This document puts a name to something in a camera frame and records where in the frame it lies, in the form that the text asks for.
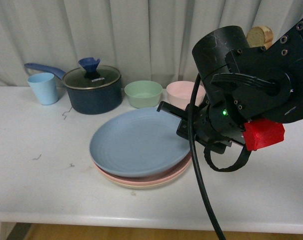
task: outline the glass lid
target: glass lid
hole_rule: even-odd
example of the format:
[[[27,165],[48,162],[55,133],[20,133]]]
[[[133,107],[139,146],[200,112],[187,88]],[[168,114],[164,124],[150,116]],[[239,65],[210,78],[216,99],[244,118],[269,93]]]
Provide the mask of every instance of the glass lid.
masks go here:
[[[112,66],[100,65],[94,71],[83,66],[67,72],[62,82],[71,89],[90,90],[106,87],[120,78],[121,73]]]

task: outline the saucepan handle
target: saucepan handle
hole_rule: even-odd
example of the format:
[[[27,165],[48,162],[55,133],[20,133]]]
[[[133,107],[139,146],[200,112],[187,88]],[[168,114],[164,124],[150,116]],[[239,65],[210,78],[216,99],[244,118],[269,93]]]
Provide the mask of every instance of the saucepan handle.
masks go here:
[[[33,70],[38,70],[38,71],[42,71],[42,72],[46,72],[46,73],[51,73],[54,74],[56,77],[58,77],[60,80],[63,79],[63,76],[65,75],[66,72],[64,72],[63,70],[57,68],[57,67],[53,67],[53,66],[46,66],[46,65],[42,65],[42,64],[37,64],[37,63],[26,63],[24,64],[25,68],[27,69],[33,69]]]

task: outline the blue plate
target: blue plate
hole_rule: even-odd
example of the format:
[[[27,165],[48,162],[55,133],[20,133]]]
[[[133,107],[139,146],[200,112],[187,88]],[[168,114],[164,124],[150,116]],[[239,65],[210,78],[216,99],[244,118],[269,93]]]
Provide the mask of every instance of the blue plate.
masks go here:
[[[123,113],[101,126],[90,142],[93,161],[122,177],[146,177],[179,163],[190,151],[176,135],[180,119],[155,107]]]

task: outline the red gripper part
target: red gripper part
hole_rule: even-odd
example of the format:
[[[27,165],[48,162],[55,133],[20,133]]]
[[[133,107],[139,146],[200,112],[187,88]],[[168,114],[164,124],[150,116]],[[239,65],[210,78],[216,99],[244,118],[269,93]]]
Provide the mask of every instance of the red gripper part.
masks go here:
[[[249,151],[265,148],[284,140],[285,129],[282,123],[262,118],[244,123],[242,135]]]

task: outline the pink bowl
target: pink bowl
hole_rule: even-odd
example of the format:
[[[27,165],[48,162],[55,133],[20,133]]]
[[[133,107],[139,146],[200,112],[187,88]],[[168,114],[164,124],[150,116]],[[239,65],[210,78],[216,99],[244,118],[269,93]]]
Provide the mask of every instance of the pink bowl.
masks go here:
[[[191,81],[175,81],[169,84],[166,88],[169,103],[180,108],[185,109],[191,101],[191,96],[194,88],[194,82]],[[196,95],[195,105],[199,106],[205,96],[205,89],[199,85]]]

